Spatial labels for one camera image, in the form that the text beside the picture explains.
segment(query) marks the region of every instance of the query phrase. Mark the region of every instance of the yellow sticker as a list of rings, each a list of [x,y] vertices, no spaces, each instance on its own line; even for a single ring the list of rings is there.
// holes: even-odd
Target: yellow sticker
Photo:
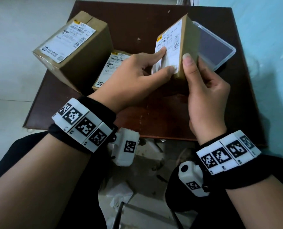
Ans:
[[[162,39],[162,35],[158,37],[158,39],[157,39],[156,42],[158,42],[158,41],[161,40],[161,39]]]

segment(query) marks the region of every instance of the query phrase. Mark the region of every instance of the person's right arm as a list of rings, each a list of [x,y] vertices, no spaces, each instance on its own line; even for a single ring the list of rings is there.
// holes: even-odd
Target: person's right arm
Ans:
[[[224,111],[230,85],[203,61],[198,67],[186,54],[183,67],[189,84],[189,126],[200,145],[227,131]],[[247,229],[283,229],[283,184],[274,176],[239,189],[226,190]]]

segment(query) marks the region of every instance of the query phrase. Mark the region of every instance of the large cardboard box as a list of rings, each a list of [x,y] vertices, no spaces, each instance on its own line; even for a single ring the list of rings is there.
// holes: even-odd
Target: large cardboard box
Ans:
[[[127,52],[113,50],[100,75],[92,86],[92,89],[94,91],[98,90],[111,77],[111,75],[113,75],[122,62],[130,56],[131,54]]]
[[[151,73],[173,65],[176,69],[173,75],[174,79],[185,80],[182,56],[189,53],[197,62],[199,42],[200,30],[186,14],[157,37],[155,52],[158,52],[163,46],[166,47],[167,52],[160,61],[153,65]]]
[[[81,11],[33,54],[63,83],[89,95],[112,51],[108,24]]]

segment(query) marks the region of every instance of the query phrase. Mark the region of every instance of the dark red table top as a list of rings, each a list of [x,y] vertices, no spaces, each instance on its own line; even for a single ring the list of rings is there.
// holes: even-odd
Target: dark red table top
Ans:
[[[231,8],[76,1],[69,18],[81,10],[107,22],[114,48],[131,54],[153,53],[157,36],[186,13],[191,20],[233,45],[237,52],[217,71],[231,85],[225,112],[226,125],[231,130],[241,129],[256,145],[266,146]],[[98,75],[90,74],[94,82]],[[47,129],[53,122],[51,116],[70,98],[78,96],[79,93],[47,71],[24,127]],[[141,137],[195,140],[188,121],[187,97],[178,94],[161,98],[150,96],[121,111],[115,124],[138,131]]]

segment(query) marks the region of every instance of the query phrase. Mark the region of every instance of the transparent plastic box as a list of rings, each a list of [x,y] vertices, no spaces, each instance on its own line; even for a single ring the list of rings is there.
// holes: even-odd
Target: transparent plastic box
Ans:
[[[236,53],[236,49],[201,24],[195,21],[193,24],[200,28],[198,55],[215,71]]]

